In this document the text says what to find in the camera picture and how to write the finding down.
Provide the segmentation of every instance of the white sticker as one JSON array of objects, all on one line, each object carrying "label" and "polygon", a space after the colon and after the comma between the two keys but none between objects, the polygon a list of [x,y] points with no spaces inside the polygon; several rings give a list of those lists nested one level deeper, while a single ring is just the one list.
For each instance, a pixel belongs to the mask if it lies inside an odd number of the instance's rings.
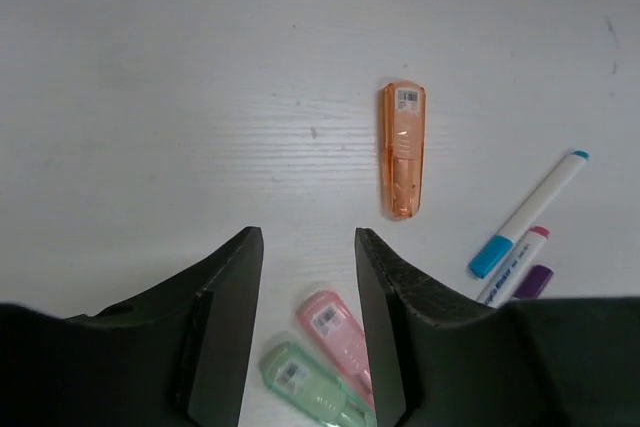
[{"label": "white sticker", "polygon": [[322,337],[326,337],[332,330],[340,327],[342,316],[335,304],[329,304],[322,312],[313,317],[311,323]]},{"label": "white sticker", "polygon": [[398,112],[409,112],[420,114],[420,104],[418,99],[420,94],[415,89],[398,89],[396,93],[396,110]]},{"label": "white sticker", "polygon": [[282,372],[276,379],[276,383],[281,389],[293,394],[304,384],[308,375],[309,371],[306,367],[294,360],[290,360],[285,368],[282,369]]}]

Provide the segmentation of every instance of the scratch mark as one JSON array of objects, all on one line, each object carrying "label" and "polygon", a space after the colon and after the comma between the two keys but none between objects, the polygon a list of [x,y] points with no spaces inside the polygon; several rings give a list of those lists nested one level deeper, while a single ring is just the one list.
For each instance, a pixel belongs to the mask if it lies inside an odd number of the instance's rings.
[{"label": "scratch mark", "polygon": [[608,15],[604,16],[604,20],[607,23],[607,30],[611,34],[611,37],[613,38],[613,42],[616,44],[616,50],[618,50],[620,48],[620,41],[618,40],[618,34],[616,33],[616,29],[611,23],[611,19],[609,19]]}]

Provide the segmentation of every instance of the tabletop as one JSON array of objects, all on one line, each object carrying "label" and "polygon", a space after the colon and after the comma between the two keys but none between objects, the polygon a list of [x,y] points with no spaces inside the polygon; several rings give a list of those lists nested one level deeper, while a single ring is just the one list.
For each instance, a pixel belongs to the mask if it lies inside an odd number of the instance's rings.
[{"label": "tabletop", "polygon": [[[0,299],[96,313],[246,225],[265,257],[241,427],[310,422],[256,362],[305,292],[359,315],[375,229],[465,295],[568,151],[546,296],[640,294],[640,0],[0,0]],[[380,212],[377,92],[428,90],[422,206]]]}]

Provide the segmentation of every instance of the purple marker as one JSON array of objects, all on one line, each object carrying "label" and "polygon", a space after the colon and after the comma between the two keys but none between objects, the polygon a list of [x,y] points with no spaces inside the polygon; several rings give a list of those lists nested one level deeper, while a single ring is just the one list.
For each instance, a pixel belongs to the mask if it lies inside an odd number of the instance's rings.
[{"label": "purple marker", "polygon": [[527,277],[522,281],[513,297],[520,300],[537,299],[549,281],[553,277],[553,271],[544,265],[534,266]]}]

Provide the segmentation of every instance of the blue marker end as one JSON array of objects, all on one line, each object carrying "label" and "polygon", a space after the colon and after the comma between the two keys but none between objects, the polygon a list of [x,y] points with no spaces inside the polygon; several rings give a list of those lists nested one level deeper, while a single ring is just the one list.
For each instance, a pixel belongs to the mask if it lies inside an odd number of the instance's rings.
[{"label": "blue marker end", "polygon": [[469,262],[469,269],[473,275],[484,279],[512,248],[513,242],[509,239],[501,235],[494,235],[478,252],[478,255]]},{"label": "blue marker end", "polygon": [[571,155],[577,155],[578,157],[589,160],[589,154],[587,154],[584,150],[574,150],[573,152],[571,152]]}]

